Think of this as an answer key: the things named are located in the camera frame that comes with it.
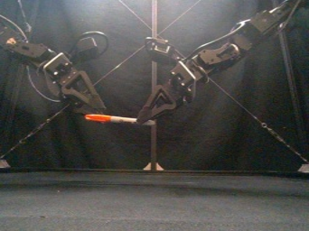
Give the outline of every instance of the dark fabric wall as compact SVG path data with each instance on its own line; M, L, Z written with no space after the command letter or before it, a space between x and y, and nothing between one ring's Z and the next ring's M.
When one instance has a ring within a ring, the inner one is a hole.
M272 8L271 1L203 0L192 7L195 2L158 1L158 31L164 30L161 36L184 55L225 35L239 21ZM38 11L35 1L22 3L33 25L31 42L43 43L54 51L69 51L84 32L108 35L108 53L78 68L88 71L96 83L106 113L137 117L152 92L152 59L145 50L132 54L152 36L152 1L42 0ZM23 26L18 1L5 0L0 7L0 14ZM38 95L27 75L18 74L18 67L2 51L2 153L65 106ZM168 81L172 68L160 65L160 83ZM35 70L31 79L54 98L45 76ZM268 40L215 80L302 150L279 39ZM66 110L7 156L7 161L19 167L142 169L150 161L150 139L150 127L97 124ZM158 119L157 153L168 170L296 171L303 164L213 83L200 83L195 102Z

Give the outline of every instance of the orange marker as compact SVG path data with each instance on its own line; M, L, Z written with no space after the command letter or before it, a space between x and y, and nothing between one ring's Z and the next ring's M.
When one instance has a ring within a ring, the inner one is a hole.
M85 118L92 121L102 122L102 123L129 123L129 124L138 124L137 118L128 118L112 115L86 115ZM149 120L142 125L156 125L154 120Z

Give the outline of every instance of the black cable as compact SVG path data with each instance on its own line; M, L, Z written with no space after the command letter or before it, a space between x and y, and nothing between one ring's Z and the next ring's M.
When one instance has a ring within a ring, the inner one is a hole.
M241 28L245 26L245 23L248 22L249 20L245 20L240 23L237 23L237 28L231 32L228 33L227 35L224 35L223 37L220 37L219 39L213 40L212 42L201 45L193 52L192 54L185 58L184 61L189 60L195 55L197 55L197 53L200 53L207 47L209 47L211 45L215 45L217 44L219 42L223 42L224 40L227 40L232 35L235 35L240 30Z
M73 46L69 54L72 54L74 52L74 50L77 49L77 45L78 45L80 41L84 38L89 37L90 35L100 35L100 36L102 36L106 39L106 46L105 46L104 50L101 51L100 56L102 56L106 53L106 51L109 49L109 46L110 46L110 44L109 44L109 38L108 38L106 34L104 32L86 32L86 33L84 33L80 36L78 40L76 41L74 46Z
M29 38L27 38L25 31L21 29L21 27L9 18L6 18L2 14L0 14L0 19L3 19L9 24L11 24L15 27L15 29L19 31L19 34L23 36L23 39L27 42Z

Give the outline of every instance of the dark gray mat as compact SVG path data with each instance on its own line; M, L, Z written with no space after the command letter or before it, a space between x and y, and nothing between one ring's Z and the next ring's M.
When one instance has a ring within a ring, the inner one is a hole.
M309 230L309 181L236 175L0 174L2 230Z

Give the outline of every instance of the cable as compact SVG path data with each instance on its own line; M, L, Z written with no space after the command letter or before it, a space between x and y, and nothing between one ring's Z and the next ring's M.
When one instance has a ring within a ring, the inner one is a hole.
M27 35L26 35L25 31L21 29L21 27L9 18L6 18L2 14L0 14L0 18L18 29L19 33L25 37L26 42L29 42Z
M184 61L187 61L188 59L191 59L200 51L203 51L208 46L211 45L215 45L216 43L219 42L223 42L224 40L227 40L232 35L235 35L240 30L241 28L245 26L245 23L251 21L251 20L245 20L243 22L239 23L239 27L231 32L228 33L227 35L224 35L223 37L220 37L219 39L213 40L212 42L201 45L195 51L193 53L185 58Z
M31 83L31 86L33 88L35 89L37 93L45 98L47 99L49 101L53 101L55 103L61 103L62 101L59 99L53 99L50 97L47 97L45 95L45 93L35 87L35 84L34 84L34 81L33 81L33 78L31 78L31 72L30 72L30 67L27 66L27 76L29 76L29 80L30 80L30 83Z
M70 50L70 52L69 52L70 54L72 54L72 53L74 52L74 50L77 49L78 42L80 42L85 37L88 37L88 36L90 36L90 35L100 35L100 36L102 36L102 37L106 39L106 46L105 46L102 52L100 53L100 56L102 56L102 55L106 53L106 51L108 51L108 49L109 49L109 46L110 46L110 44L109 44L109 38L108 38L106 34L105 34L104 32L86 32L86 33L84 33L84 34L81 35L81 37L80 37L78 40L76 41L74 46L73 46L73 48L72 48L72 50Z

